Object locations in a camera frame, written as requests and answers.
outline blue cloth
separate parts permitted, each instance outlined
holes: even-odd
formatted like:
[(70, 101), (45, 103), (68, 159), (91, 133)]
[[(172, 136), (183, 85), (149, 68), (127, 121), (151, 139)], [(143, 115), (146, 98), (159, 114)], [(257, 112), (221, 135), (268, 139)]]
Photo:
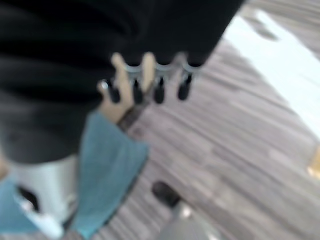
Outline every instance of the blue cloth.
[[(100, 113), (92, 113), (80, 153), (79, 209), (73, 228), (89, 239), (117, 210), (148, 155), (144, 143), (128, 138)], [(10, 177), (0, 182), (0, 233), (37, 228), (14, 201)]]

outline metal object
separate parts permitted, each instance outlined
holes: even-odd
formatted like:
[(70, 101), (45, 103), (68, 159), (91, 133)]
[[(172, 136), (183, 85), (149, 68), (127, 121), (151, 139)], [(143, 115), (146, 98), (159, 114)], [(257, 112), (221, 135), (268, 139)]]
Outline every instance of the metal object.
[(133, 100), (135, 104), (142, 104), (144, 101), (144, 94), (142, 91), (143, 84), (143, 69), (142, 66), (125, 65), (125, 70), (128, 74), (128, 79), (132, 87)]
[(181, 101), (185, 101), (188, 99), (190, 95), (190, 90), (192, 86), (192, 82), (195, 81), (201, 66), (190, 66), (187, 62), (183, 65), (183, 72), (182, 72), (182, 80), (178, 90), (178, 98)]
[(210, 221), (171, 187), (157, 182), (152, 189), (156, 198), (172, 209), (173, 218), (157, 240), (223, 240)]
[(9, 162), (15, 199), (26, 217), (51, 239), (61, 238), (78, 208), (78, 157), (40, 164)]
[(161, 65), (155, 64), (155, 80), (154, 80), (154, 101), (157, 104), (162, 104), (165, 101), (166, 82), (169, 79), (169, 74), (173, 69), (172, 64)]
[(115, 85), (114, 78), (102, 80), (101, 86), (104, 90), (108, 91), (110, 99), (114, 104), (121, 102), (120, 91)]

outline wooden floor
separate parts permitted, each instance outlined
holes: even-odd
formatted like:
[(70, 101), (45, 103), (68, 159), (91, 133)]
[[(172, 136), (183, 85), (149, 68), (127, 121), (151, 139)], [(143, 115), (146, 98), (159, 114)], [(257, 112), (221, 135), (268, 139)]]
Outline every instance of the wooden floor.
[[(320, 56), (317, 0), (254, 0), (242, 11), (253, 24), (255, 8)], [(186, 103), (176, 97), (180, 74), (169, 83), (164, 105), (145, 104), (122, 122), (130, 136), (150, 144), (149, 160), (93, 240), (155, 239), (171, 216), (150, 192), (157, 180), (205, 211), (226, 240), (319, 240), (320, 182), (307, 173), (319, 142), (299, 117), (226, 41)], [(0, 237), (12, 239), (27, 236)], [(71, 232), (65, 239), (80, 238)]]

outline person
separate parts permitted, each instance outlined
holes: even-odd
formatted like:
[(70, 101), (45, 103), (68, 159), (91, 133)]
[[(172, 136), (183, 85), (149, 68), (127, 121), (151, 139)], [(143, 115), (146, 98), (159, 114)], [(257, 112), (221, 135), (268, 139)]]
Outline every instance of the person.
[[(113, 53), (136, 59), (153, 52), (168, 63), (188, 52), (188, 62), (201, 66), (243, 2), (1, 1), (0, 144), (19, 165), (17, 176), (24, 165), (61, 163), (79, 152), (86, 117), (102, 101), (97, 83), (115, 76)], [(21, 194), (34, 201), (25, 188)]]

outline black coat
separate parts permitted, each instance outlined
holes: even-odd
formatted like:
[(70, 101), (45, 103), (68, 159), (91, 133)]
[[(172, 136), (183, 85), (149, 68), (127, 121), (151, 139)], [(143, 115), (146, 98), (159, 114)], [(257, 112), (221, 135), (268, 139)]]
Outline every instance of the black coat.
[(0, 140), (8, 159), (40, 163), (78, 151), (86, 116), (130, 64), (177, 52), (203, 64), (244, 0), (3, 0), (0, 2)]

